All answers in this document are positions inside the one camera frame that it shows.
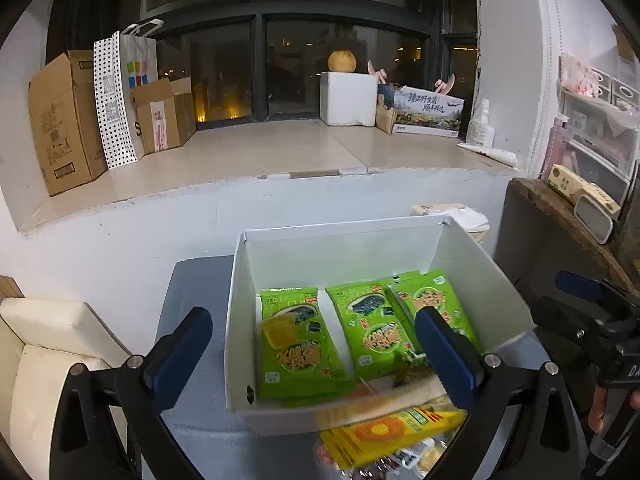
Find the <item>person's right hand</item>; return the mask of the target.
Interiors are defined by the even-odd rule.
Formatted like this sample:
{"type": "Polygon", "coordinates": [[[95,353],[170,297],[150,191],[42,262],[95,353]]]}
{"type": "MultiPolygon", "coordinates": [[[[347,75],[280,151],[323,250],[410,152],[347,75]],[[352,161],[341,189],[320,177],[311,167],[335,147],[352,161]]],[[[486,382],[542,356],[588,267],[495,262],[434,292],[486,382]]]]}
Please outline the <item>person's right hand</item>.
{"type": "Polygon", "coordinates": [[[624,389],[605,389],[597,386],[594,389],[592,404],[588,415],[588,425],[596,434],[600,434],[608,423],[614,418],[614,413],[620,408],[622,401],[638,411],[640,394],[639,390],[631,390],[627,394],[624,389]]]}

